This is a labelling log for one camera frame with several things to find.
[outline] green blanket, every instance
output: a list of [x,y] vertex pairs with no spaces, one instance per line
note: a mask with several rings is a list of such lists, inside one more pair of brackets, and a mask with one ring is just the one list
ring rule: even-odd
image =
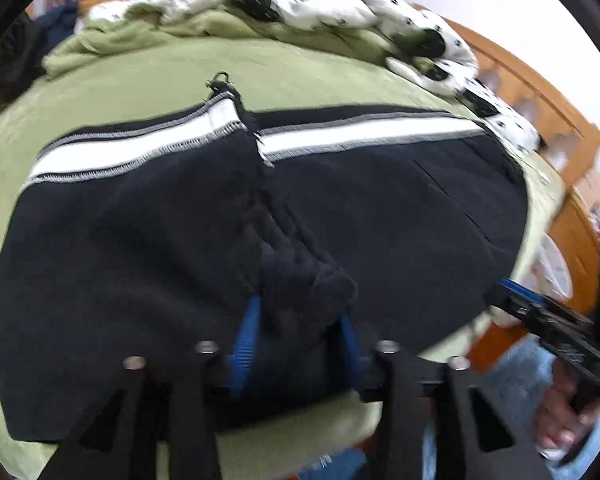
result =
[[161,25],[160,14],[135,7],[128,20],[85,22],[85,29],[58,45],[43,62],[53,79],[106,56],[158,46],[180,38],[269,38],[312,50],[339,54],[384,66],[397,47],[379,32],[366,29],[328,27],[298,30],[284,23],[264,23],[234,7],[206,10],[177,24]]
[[[379,66],[279,41],[169,40],[120,56],[98,55],[83,65],[53,81],[37,82],[0,115],[0,246],[20,186],[36,153],[47,142],[85,124],[142,120],[190,107],[207,97],[205,81],[219,70],[229,73],[245,106],[252,110],[388,103],[473,117],[458,102],[437,98]],[[525,174],[529,174],[532,163],[540,162],[530,160],[523,166]],[[548,174],[559,182],[557,175]],[[534,220],[540,233],[553,209],[548,207],[547,211]],[[526,253],[532,254],[538,240],[528,241]],[[448,341],[431,355],[444,359],[458,353],[469,338],[470,331],[465,330],[460,338],[449,339],[459,341],[459,347],[451,348]],[[345,396],[220,435],[223,477],[281,478],[323,453],[369,436],[378,416],[378,405],[364,405],[353,396]],[[53,446],[11,440],[0,406],[0,460],[9,473],[21,480],[36,478],[53,450]],[[164,470],[164,453],[160,467]]]

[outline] hand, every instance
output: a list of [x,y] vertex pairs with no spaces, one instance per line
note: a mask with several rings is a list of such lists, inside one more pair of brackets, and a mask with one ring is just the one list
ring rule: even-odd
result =
[[580,443],[591,431],[600,414],[600,399],[578,415],[569,406],[578,387],[565,363],[554,361],[554,385],[549,388],[536,413],[536,442],[545,449],[560,449]]

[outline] white stripe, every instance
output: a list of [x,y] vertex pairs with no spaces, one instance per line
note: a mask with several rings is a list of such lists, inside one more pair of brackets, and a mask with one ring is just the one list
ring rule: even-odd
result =
[[79,173],[128,164],[158,150],[209,136],[231,122],[240,121],[232,99],[223,99],[187,123],[129,139],[95,140],[65,144],[45,153],[29,179],[45,173]]
[[264,128],[260,130],[263,135],[279,134],[283,132],[291,132],[296,130],[315,130],[317,128],[333,128],[335,126],[348,126],[349,124],[361,123],[363,121],[375,121],[378,119],[400,119],[409,118],[431,118],[431,117],[452,117],[458,119],[449,112],[383,112],[375,114],[362,114],[345,119],[334,119],[331,121],[323,121],[321,123],[303,123],[303,124],[288,124],[287,126],[274,126],[272,128]]
[[305,148],[322,146],[342,146],[348,144],[375,144],[384,142],[409,142],[411,137],[440,135],[448,138],[453,134],[481,132],[481,128],[469,119],[436,117],[436,118],[401,118],[363,121],[331,128],[314,128],[296,130],[260,137],[260,153],[270,155]]
[[152,126],[145,126],[144,128],[138,128],[136,130],[123,130],[117,132],[98,132],[95,129],[91,130],[87,133],[81,134],[69,134],[64,137],[60,137],[53,142],[50,142],[46,148],[44,148],[39,154],[36,160],[40,160],[43,156],[45,156],[51,150],[56,149],[58,146],[62,146],[64,144],[71,144],[76,140],[111,140],[111,139],[126,139],[127,137],[137,137],[140,135],[150,134],[152,132],[156,132],[157,130],[165,130],[167,128],[171,128],[172,126],[177,126],[178,124],[187,123],[192,120],[194,117],[198,117],[202,114],[205,114],[209,108],[215,105],[217,102],[222,99],[229,98],[233,99],[234,96],[231,92],[222,92],[218,95],[213,96],[211,99],[207,100],[200,108],[197,108],[192,113],[185,115],[184,117],[180,117],[179,119],[172,119],[166,121],[165,123],[157,123],[152,124]]

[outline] finger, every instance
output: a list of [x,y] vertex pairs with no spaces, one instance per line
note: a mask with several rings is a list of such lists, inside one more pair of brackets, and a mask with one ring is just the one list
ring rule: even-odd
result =
[[538,411],[536,418],[536,442],[544,448],[557,449],[570,446],[576,439],[573,431],[558,424],[545,409]]
[[550,439],[554,442],[555,447],[559,447],[558,444],[551,438],[550,435],[557,435],[561,429],[561,425],[558,424],[554,417],[544,407],[538,408],[538,414],[536,415],[536,442],[544,446],[544,441]]
[[578,380],[569,370],[566,363],[560,359],[554,361],[554,388],[562,393],[567,399],[571,399],[578,389]]
[[549,433],[547,433],[547,437],[555,442],[557,447],[571,446],[576,440],[576,436],[573,431],[568,430],[565,427],[549,431]]
[[578,421],[583,426],[591,427],[595,424],[600,415],[600,399],[594,400],[588,404],[578,416]]
[[558,449],[560,447],[548,435],[541,437],[538,444],[544,449]]
[[547,409],[559,426],[574,428],[578,425],[578,415],[574,413],[564,397],[555,388],[549,388],[544,394],[542,405]]

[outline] light blue jeans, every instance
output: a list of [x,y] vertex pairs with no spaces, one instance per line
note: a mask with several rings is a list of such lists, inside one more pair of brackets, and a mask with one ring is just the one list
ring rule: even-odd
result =
[[[554,355],[540,347],[538,338],[527,336],[507,351],[485,374],[488,385],[509,408],[513,423],[535,439],[534,417],[544,392],[552,385]],[[423,479],[436,476],[434,428],[427,428],[423,442]],[[578,480],[600,451],[600,416],[582,450],[568,464],[546,462],[555,480]]]

